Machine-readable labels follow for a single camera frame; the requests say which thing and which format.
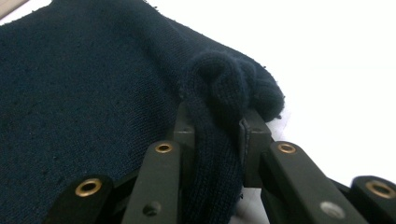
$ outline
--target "white background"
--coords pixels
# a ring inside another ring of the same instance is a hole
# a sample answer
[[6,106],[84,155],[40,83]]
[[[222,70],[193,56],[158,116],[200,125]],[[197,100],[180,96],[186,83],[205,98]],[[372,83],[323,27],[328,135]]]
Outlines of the white background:
[[[49,2],[31,0],[0,24]],[[396,183],[396,3],[148,2],[267,67],[286,95],[283,119],[270,123],[275,140],[299,145],[347,186],[358,175]]]

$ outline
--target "dark navy knit fabric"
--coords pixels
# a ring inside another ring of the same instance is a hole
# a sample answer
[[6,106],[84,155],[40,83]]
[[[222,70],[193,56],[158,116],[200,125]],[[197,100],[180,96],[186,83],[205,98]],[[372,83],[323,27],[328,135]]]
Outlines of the dark navy knit fabric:
[[39,223],[74,179],[138,169],[180,102],[197,144],[183,223],[227,223],[238,121],[284,104],[262,66],[139,0],[55,0],[0,27],[0,223]]

